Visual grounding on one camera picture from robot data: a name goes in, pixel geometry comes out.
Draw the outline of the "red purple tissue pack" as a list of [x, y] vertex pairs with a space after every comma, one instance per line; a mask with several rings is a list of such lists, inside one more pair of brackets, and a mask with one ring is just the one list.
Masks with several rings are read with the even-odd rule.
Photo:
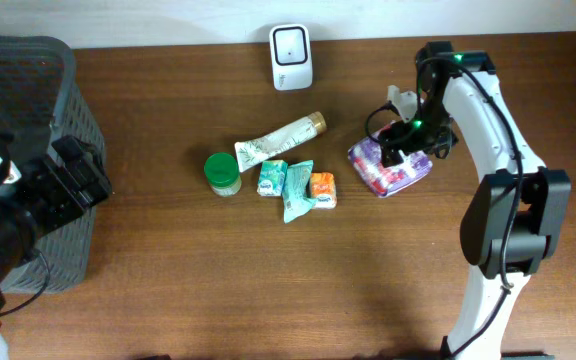
[[368, 188], [379, 198], [387, 198], [427, 176], [433, 167], [423, 151], [405, 155], [399, 165], [382, 163], [381, 147], [364, 137], [348, 150], [348, 159]]

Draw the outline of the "orange pocket tissue pack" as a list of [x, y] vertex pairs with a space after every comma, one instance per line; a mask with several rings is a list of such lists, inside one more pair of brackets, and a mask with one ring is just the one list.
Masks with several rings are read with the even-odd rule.
[[316, 203], [315, 209], [334, 209], [337, 205], [335, 178], [332, 173], [312, 173], [309, 181], [309, 194]]

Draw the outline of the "teal wet wipes pouch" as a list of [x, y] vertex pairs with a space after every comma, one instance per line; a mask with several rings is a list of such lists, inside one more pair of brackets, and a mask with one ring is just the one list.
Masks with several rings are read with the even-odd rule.
[[314, 162], [303, 161], [289, 165], [282, 191], [284, 203], [283, 220], [290, 223], [308, 213], [316, 204], [316, 200], [307, 195], [307, 186], [312, 174]]

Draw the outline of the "teal pocket tissue pack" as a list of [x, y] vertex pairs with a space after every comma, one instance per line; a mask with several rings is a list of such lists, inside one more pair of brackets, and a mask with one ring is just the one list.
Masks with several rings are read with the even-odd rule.
[[284, 160], [266, 160], [262, 163], [257, 193], [263, 197], [279, 197], [285, 184], [288, 164]]

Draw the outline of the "white bamboo print tube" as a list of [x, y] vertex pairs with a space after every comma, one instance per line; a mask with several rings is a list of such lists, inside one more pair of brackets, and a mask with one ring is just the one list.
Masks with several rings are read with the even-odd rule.
[[301, 145], [327, 130], [324, 116], [311, 113], [260, 138], [236, 142], [236, 160], [240, 173]]

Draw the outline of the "green lid glass jar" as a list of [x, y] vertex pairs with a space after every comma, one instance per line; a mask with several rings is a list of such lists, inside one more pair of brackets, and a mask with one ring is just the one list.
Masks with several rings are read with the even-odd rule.
[[238, 163], [229, 153], [212, 154], [204, 164], [204, 174], [211, 189], [219, 196], [233, 196], [241, 189]]

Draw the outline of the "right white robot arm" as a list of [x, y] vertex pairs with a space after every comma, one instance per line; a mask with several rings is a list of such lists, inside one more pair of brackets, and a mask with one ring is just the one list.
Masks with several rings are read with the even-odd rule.
[[391, 92], [384, 106], [400, 122], [372, 140], [382, 163], [393, 166], [418, 151], [446, 158], [462, 136], [479, 185], [460, 225], [469, 264], [464, 300], [439, 356], [499, 359], [517, 298], [557, 248], [571, 181], [548, 169], [523, 138], [486, 52], [433, 41], [417, 52], [415, 68], [414, 92]]

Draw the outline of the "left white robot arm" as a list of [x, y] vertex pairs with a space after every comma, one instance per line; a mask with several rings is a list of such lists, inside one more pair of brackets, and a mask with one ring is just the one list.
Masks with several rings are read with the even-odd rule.
[[[16, 268], [42, 268], [37, 300], [56, 275], [38, 241], [66, 227], [112, 192], [101, 145], [51, 126], [20, 124], [0, 113], [0, 285]], [[1, 319], [10, 314], [0, 287]], [[0, 334], [0, 359], [8, 356]]]

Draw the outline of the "white barcode scanner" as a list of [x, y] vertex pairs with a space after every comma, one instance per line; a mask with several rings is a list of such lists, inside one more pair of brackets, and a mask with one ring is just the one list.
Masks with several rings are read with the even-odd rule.
[[302, 24], [274, 26], [269, 32], [273, 85], [278, 91], [309, 88], [313, 83], [310, 34]]

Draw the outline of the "grey plastic mesh basket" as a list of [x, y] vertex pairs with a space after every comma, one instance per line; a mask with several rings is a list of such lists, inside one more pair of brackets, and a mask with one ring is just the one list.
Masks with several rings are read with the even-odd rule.
[[[0, 36], [0, 135], [10, 143], [11, 160], [22, 168], [48, 156], [63, 162], [52, 144], [71, 135], [105, 149], [101, 129], [75, 80], [72, 49], [48, 36]], [[32, 293], [46, 286], [61, 293], [80, 284], [85, 276], [95, 210], [41, 237], [36, 246], [46, 256], [51, 279], [45, 281], [40, 262], [14, 270], [2, 281], [6, 293]]]

